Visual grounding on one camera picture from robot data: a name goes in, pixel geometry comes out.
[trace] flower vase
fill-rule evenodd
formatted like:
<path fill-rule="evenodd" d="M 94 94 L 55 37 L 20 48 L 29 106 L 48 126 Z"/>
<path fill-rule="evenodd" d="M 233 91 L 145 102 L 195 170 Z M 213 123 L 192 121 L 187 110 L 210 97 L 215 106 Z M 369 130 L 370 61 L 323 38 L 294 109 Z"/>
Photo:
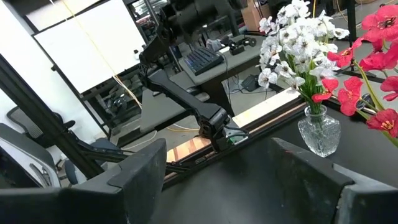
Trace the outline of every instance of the flower vase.
<path fill-rule="evenodd" d="M 321 105 L 319 114 L 311 114 L 308 106 L 306 118 L 298 122 L 298 129 L 308 148 L 318 156 L 334 153 L 340 141 L 340 122 L 326 115 L 327 108 Z"/>

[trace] flower bouquet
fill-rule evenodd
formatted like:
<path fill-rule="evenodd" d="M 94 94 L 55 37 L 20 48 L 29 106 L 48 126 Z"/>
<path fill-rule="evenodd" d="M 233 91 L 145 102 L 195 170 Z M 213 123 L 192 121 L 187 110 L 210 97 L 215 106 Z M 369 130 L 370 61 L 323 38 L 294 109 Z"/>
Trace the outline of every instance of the flower bouquet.
<path fill-rule="evenodd" d="M 398 6 L 384 6 L 377 13 L 367 16 L 363 29 L 368 30 L 364 37 L 356 40 L 350 48 L 338 53 L 331 39 L 342 39 L 349 31 L 336 28 L 331 17 L 323 11 L 318 17 L 309 17 L 309 2 L 293 0 L 283 7 L 276 19 L 271 17 L 260 21 L 260 31 L 267 37 L 262 43 L 259 67 L 259 84 L 265 88 L 270 83 L 283 79 L 298 91 L 308 104 L 305 109 L 307 118 L 298 122 L 300 133 L 307 146 L 315 154 L 325 157 L 336 151 L 340 140 L 340 124 L 326 115 L 323 100 L 332 97 L 333 90 L 338 88 L 334 71 L 353 63 L 361 72 L 373 106 L 361 98 L 361 79 L 352 77 L 344 82 L 345 89 L 338 91 L 341 112 L 351 116 L 357 111 L 367 119 L 370 128 L 378 129 L 398 147 L 395 137 L 398 135 L 398 114 L 392 109 L 384 109 L 376 98 L 365 75 L 368 70 L 395 69 L 398 59 Z M 353 60 L 354 50 L 366 39 L 372 42 L 374 51 L 360 63 Z M 384 53 L 386 41 L 391 41 L 390 49 Z M 393 91 L 384 97 L 391 101 L 398 97 L 398 77 L 387 77 L 381 85 L 382 91 Z M 377 114 L 368 116 L 357 109 L 362 101 Z"/>

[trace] keyboard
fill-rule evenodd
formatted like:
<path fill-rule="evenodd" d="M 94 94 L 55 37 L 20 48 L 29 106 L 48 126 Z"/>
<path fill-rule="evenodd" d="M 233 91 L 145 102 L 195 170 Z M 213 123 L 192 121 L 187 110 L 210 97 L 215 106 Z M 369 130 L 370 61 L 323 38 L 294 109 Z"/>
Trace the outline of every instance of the keyboard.
<path fill-rule="evenodd" d="M 212 50 L 200 47 L 184 57 L 189 69 L 196 75 L 223 63 L 224 58 Z"/>

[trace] wooden board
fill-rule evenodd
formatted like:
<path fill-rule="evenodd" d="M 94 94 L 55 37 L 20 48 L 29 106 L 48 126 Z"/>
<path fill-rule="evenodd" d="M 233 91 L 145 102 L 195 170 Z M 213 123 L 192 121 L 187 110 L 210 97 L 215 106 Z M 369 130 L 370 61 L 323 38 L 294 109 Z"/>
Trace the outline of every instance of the wooden board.
<path fill-rule="evenodd" d="M 256 106 L 238 114 L 233 117 L 233 121 L 239 126 L 243 127 L 262 116 L 270 113 L 277 108 L 289 103 L 300 96 L 298 92 L 293 92 L 290 88 L 286 89 L 275 96 L 259 103 Z M 195 137 L 167 152 L 167 162 L 174 162 L 183 159 L 189 154 L 192 154 L 206 146 L 210 145 L 210 140 Z"/>

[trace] floor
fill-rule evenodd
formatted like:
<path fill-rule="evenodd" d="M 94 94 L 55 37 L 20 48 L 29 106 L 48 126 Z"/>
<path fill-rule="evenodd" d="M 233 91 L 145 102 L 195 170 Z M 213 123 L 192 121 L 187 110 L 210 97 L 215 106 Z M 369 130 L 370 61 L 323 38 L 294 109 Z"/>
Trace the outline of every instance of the floor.
<path fill-rule="evenodd" d="M 356 21 L 357 23 L 360 23 L 360 21 L 363 20 L 363 18 L 365 16 L 367 16 L 370 13 L 374 13 L 376 12 L 376 10 L 378 9 L 379 5 L 381 3 L 384 2 L 388 2 L 389 0 L 378 0 L 375 1 L 371 4 L 363 4 L 363 5 L 358 5 L 356 7 Z M 341 16 L 341 14 L 337 13 L 336 15 L 334 15 L 334 17 L 336 19 L 333 20 L 333 23 L 335 24 L 336 27 L 340 27 L 340 28 L 344 28 L 347 29 L 347 23 L 346 21 L 343 19 L 343 17 Z M 364 32 L 363 30 L 360 29 L 360 26 L 358 26 L 358 30 L 357 30 L 357 36 L 361 36 Z M 343 50 L 347 47 L 349 47 L 348 42 L 342 42 L 342 41 L 335 41 L 335 44 L 338 46 L 339 50 Z M 355 57 L 357 59 L 361 59 L 364 58 L 365 56 L 367 56 L 372 50 L 372 46 L 371 44 L 363 44 L 361 46 L 361 48 L 357 49 L 355 52 Z M 381 72 L 375 72 L 373 71 L 374 74 L 376 74 L 378 77 L 383 78 L 384 75 Z M 253 74 L 253 75 L 257 75 L 258 74 L 258 68 L 249 68 L 245 71 L 243 71 L 242 73 L 239 74 L 239 81 L 243 81 L 248 75 Z M 389 71 L 388 74 L 393 75 L 394 71 Z M 347 75 L 339 75 L 337 77 L 337 79 L 339 79 L 340 81 L 340 88 L 343 87 L 343 81 L 348 79 L 350 76 Z M 280 86 L 286 86 L 285 83 L 278 83 Z M 382 92 L 379 89 L 379 85 L 378 83 L 371 83 L 371 85 L 374 88 L 374 91 L 376 92 L 376 95 L 379 96 L 380 98 L 382 98 L 385 93 Z M 247 109 L 249 109 L 250 107 L 264 101 L 269 97 L 272 97 L 275 93 L 274 92 L 268 92 L 268 93 L 264 93 L 264 90 L 259 88 L 256 90 L 256 92 L 260 92 L 260 93 L 255 93 L 255 94 L 242 94 L 240 92 L 237 93 L 233 93 L 231 94 L 231 104 L 232 107 L 234 109 L 235 114 L 239 114 Z M 365 86 L 363 86 L 362 88 L 362 94 L 367 93 L 368 90 Z M 384 106 L 386 108 L 393 108 L 393 109 L 398 109 L 398 103 L 396 101 L 387 103 L 387 102 L 383 102 Z M 138 122 L 135 123 L 134 128 L 137 128 L 139 125 Z M 193 116 L 187 117 L 181 121 L 179 121 L 177 123 L 177 125 L 186 127 L 186 128 L 193 128 L 196 129 L 198 128 L 198 125 L 195 121 L 195 118 Z M 145 147 L 146 145 L 150 144 L 150 142 L 154 141 L 157 138 L 165 138 L 167 141 L 167 148 L 168 149 L 172 149 L 175 146 L 178 146 L 181 143 L 184 143 L 185 141 L 188 141 L 189 139 L 191 139 L 192 137 L 194 137 L 195 135 L 197 135 L 196 131 L 187 131 L 187 132 L 173 132 L 173 131 L 169 131 L 168 129 L 164 129 L 161 130 L 157 133 L 152 132 L 149 133 L 148 135 L 144 136 L 141 139 L 138 139 L 137 141 L 134 141 L 132 143 L 130 143 L 129 145 L 125 146 L 125 149 L 130 149 L 133 151 L 137 151 L 139 149 L 142 149 L 143 147 Z"/>

